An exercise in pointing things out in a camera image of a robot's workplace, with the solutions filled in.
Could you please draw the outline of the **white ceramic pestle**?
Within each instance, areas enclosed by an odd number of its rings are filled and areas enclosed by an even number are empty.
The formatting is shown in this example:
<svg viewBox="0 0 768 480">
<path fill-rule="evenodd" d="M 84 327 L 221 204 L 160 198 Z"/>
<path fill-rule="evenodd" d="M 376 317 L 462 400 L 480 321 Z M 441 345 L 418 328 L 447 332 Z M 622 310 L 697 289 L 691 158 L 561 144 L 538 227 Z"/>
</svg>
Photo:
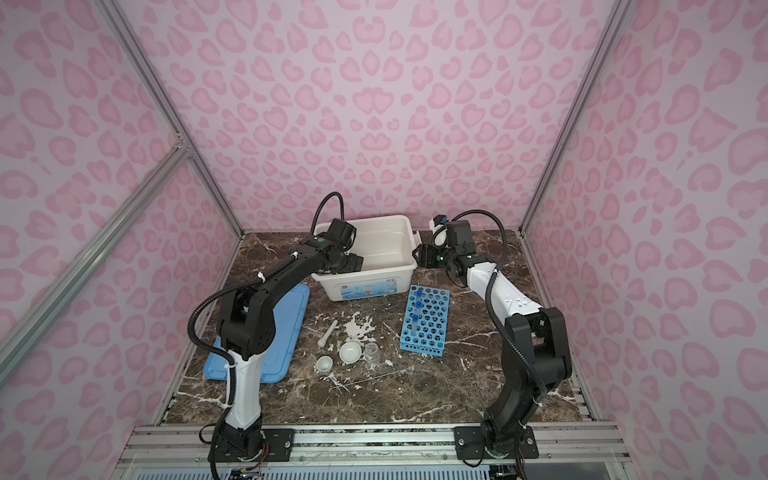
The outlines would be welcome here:
<svg viewBox="0 0 768 480">
<path fill-rule="evenodd" d="M 338 326 L 338 321 L 334 320 L 331 323 L 331 325 L 327 328 L 327 330 L 323 333 L 323 335 L 318 339 L 317 346 L 319 348 L 324 348 L 327 345 L 329 337 L 334 332 L 337 326 Z"/>
</svg>

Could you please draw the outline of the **clear glass beaker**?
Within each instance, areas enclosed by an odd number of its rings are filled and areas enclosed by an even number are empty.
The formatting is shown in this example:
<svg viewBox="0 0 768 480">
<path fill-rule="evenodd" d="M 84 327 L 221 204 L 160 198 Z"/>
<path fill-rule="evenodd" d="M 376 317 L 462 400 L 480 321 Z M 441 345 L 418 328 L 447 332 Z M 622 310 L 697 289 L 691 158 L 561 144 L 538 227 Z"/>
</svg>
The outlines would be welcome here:
<svg viewBox="0 0 768 480">
<path fill-rule="evenodd" d="M 364 346 L 363 357 L 369 368 L 377 368 L 382 363 L 382 352 L 374 342 L 367 343 Z"/>
</svg>

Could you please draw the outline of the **small white crucible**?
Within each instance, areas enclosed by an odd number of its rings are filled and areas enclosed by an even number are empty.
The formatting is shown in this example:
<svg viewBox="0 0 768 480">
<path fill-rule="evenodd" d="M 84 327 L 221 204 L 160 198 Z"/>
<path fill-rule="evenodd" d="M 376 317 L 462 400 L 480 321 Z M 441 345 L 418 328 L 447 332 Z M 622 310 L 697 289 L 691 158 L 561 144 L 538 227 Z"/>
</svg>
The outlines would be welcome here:
<svg viewBox="0 0 768 480">
<path fill-rule="evenodd" d="M 322 374 L 330 373 L 333 369 L 333 366 L 333 358 L 328 355 L 324 355 L 317 359 L 315 363 L 315 371 Z"/>
</svg>

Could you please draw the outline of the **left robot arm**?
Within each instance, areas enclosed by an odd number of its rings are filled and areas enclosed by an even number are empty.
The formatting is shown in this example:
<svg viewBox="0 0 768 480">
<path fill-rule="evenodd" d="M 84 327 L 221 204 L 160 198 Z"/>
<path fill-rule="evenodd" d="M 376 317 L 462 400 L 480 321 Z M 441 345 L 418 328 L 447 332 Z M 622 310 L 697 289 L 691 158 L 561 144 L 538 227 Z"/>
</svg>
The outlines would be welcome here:
<svg viewBox="0 0 768 480">
<path fill-rule="evenodd" d="M 274 268 L 203 302 L 219 300 L 223 318 L 220 345 L 199 342 L 198 347 L 223 358 L 228 370 L 227 403 L 214 425 L 208 454 L 213 476 L 218 475 L 218 462 L 267 458 L 260 387 L 264 357 L 276 337 L 274 308 L 313 274 L 361 271 L 363 258 L 350 252 L 356 236 L 351 223 L 334 219 L 326 231 L 302 239 Z"/>
</svg>

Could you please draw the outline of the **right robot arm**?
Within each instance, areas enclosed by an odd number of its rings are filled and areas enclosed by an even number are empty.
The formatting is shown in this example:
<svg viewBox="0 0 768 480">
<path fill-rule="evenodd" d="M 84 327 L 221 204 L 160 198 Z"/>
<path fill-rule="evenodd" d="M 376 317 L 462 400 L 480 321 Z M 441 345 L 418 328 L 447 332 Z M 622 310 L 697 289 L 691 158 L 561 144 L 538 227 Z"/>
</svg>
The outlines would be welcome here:
<svg viewBox="0 0 768 480">
<path fill-rule="evenodd" d="M 457 458 L 473 468 L 490 458 L 511 458 L 521 467 L 527 455 L 538 456 L 530 420 L 572 375 L 566 322 L 559 309 L 530 299 L 503 275 L 499 262 L 477 251 L 466 220 L 474 213 L 433 217 L 431 241 L 412 256 L 418 266 L 442 269 L 479 295 L 502 339 L 504 384 L 477 427 L 454 429 Z"/>
</svg>

